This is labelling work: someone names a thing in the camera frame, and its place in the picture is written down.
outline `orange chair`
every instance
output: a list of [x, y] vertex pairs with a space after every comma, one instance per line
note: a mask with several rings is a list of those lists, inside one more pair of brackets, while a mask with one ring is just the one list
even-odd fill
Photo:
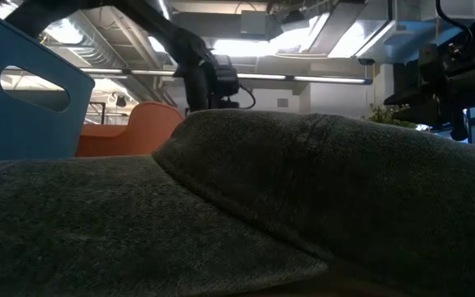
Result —
[[183, 120], [177, 109], [155, 102], [137, 105], [128, 125], [84, 125], [76, 157], [149, 154]]

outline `gray fabric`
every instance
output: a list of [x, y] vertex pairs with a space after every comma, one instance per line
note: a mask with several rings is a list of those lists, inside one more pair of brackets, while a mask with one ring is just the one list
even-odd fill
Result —
[[475, 145], [330, 115], [189, 116], [156, 161], [196, 195], [361, 278], [475, 296]]
[[151, 157], [0, 163], [0, 296], [237, 293], [326, 269]]

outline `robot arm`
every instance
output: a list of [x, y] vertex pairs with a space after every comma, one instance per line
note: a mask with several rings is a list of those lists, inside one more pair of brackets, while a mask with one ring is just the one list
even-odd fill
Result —
[[5, 21], [36, 38], [52, 22], [80, 9], [113, 6], [159, 40], [178, 63], [191, 111], [221, 108], [224, 97], [238, 92], [238, 74], [219, 64], [197, 35], [173, 25], [144, 0], [25, 0]]

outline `ductwork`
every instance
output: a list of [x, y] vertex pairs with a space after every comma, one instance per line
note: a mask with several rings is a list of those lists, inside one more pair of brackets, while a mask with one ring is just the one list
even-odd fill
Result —
[[[75, 54], [96, 68], [129, 67], [82, 12], [75, 12], [68, 20], [83, 36], [80, 45], [91, 46], [85, 49], [72, 49]], [[158, 101], [154, 91], [136, 77], [128, 76], [127, 79], [115, 80], [115, 83], [130, 90], [137, 101]]]

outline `black equipment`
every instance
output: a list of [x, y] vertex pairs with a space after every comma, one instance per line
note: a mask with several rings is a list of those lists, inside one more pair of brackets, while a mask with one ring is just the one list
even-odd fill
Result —
[[407, 106], [395, 113], [397, 120], [435, 128], [450, 123], [454, 140], [468, 137], [464, 109], [475, 107], [475, 23], [467, 28], [450, 20], [436, 0], [440, 17], [463, 32], [439, 48], [424, 45], [419, 59], [395, 64], [396, 94], [384, 101], [389, 106]]
[[145, 0], [25, 0], [5, 21], [37, 38], [52, 22], [77, 10], [104, 6], [123, 12], [177, 61], [175, 76], [184, 79], [191, 111], [229, 106], [223, 99], [239, 90], [237, 70], [231, 64], [220, 64], [199, 36], [175, 26]]

